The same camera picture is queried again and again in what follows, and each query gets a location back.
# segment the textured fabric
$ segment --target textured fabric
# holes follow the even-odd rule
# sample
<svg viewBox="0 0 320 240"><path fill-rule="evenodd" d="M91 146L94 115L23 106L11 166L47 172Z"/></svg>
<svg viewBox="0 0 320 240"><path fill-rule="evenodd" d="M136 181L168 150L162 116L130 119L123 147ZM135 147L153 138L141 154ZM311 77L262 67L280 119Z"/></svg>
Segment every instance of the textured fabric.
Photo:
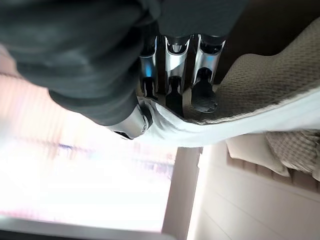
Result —
<svg viewBox="0 0 320 240"><path fill-rule="evenodd" d="M245 134L226 140L230 156L264 166L284 177L289 177L287 168L273 155L263 134Z"/></svg>
<svg viewBox="0 0 320 240"><path fill-rule="evenodd" d="M320 131L266 132L265 136L275 156L286 167L310 174L315 170Z"/></svg>
<svg viewBox="0 0 320 240"><path fill-rule="evenodd" d="M139 141L199 147L247 133L320 129L320 18L275 56L247 54L216 91L214 114L192 108L183 95L182 119L160 102L141 97L153 124Z"/></svg>
<svg viewBox="0 0 320 240"><path fill-rule="evenodd" d="M216 91L218 108L196 111L191 98L183 108L186 119L213 124L251 116L254 111L320 86L320 18L288 47L274 56L246 54L231 67Z"/></svg>

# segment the gray cloth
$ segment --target gray cloth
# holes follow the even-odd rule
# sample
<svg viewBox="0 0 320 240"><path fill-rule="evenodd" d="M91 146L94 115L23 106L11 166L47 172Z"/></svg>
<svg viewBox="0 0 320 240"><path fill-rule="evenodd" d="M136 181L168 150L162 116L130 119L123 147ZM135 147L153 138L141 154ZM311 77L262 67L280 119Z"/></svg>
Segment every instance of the gray cloth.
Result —
<svg viewBox="0 0 320 240"><path fill-rule="evenodd" d="M283 165L312 174L317 166L319 130L266 132L265 137Z"/></svg>

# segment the black rubber fingertip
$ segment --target black rubber fingertip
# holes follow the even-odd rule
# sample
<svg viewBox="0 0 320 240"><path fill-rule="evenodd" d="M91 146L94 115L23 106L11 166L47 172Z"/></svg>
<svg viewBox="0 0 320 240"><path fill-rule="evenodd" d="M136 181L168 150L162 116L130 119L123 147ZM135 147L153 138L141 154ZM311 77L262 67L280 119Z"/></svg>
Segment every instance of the black rubber fingertip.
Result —
<svg viewBox="0 0 320 240"><path fill-rule="evenodd" d="M201 80L191 90L191 105L202 113L214 113L218 107L216 94L207 80Z"/></svg>

